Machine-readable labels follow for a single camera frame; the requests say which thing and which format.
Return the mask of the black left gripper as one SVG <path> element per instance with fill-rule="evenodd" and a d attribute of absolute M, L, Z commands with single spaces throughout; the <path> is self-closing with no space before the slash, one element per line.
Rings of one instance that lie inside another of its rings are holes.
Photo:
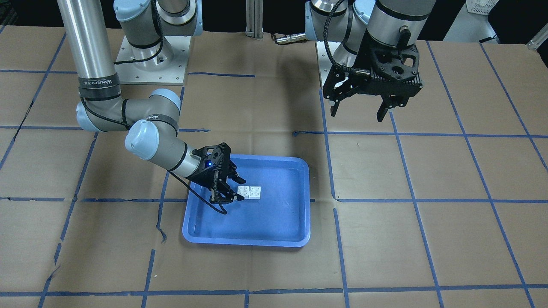
<path fill-rule="evenodd" d="M 416 96 L 423 89 L 419 58 L 416 44 L 398 50 L 364 35 L 358 53 L 358 67 L 369 69 L 370 76 L 363 81 L 358 69 L 330 69 L 323 85 L 323 96 L 331 102 L 331 117 L 335 117 L 341 101 L 357 93 L 384 95 L 376 113 L 379 122 L 390 109 L 405 107 L 407 97 Z"/>

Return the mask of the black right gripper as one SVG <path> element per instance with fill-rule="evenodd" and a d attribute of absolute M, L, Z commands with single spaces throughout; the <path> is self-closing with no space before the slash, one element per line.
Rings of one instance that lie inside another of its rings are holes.
<path fill-rule="evenodd" d="M 211 189 L 211 204 L 229 204 L 238 201 L 238 194 L 231 189 L 227 179 L 240 185 L 246 183 L 230 160 L 231 148 L 227 143 L 194 149 L 192 157 L 199 158 L 197 169 L 187 177 L 198 185 Z"/>

